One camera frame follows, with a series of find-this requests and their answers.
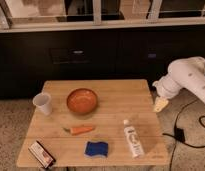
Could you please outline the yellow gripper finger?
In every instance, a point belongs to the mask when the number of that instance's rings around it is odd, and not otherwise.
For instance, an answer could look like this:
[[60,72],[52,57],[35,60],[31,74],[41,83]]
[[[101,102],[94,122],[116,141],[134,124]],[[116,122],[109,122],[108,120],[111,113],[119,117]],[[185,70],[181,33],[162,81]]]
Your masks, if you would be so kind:
[[168,105],[168,103],[169,103],[169,101],[167,99],[165,99],[163,97],[157,97],[155,99],[153,110],[155,112],[160,112]]

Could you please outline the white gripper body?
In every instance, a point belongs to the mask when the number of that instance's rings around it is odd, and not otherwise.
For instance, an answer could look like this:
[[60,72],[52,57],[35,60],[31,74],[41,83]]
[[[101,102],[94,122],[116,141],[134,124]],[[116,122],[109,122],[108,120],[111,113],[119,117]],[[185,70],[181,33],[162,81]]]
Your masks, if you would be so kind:
[[180,85],[169,75],[162,76],[159,80],[153,82],[157,94],[165,99],[172,99],[180,91]]

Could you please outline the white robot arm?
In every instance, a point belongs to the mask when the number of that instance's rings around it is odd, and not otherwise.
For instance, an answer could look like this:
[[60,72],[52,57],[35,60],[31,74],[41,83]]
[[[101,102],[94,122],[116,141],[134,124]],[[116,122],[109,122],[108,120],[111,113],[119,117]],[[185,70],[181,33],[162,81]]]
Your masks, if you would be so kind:
[[153,110],[162,111],[169,100],[185,88],[205,104],[205,58],[190,57],[172,61],[168,73],[153,82],[157,97]]

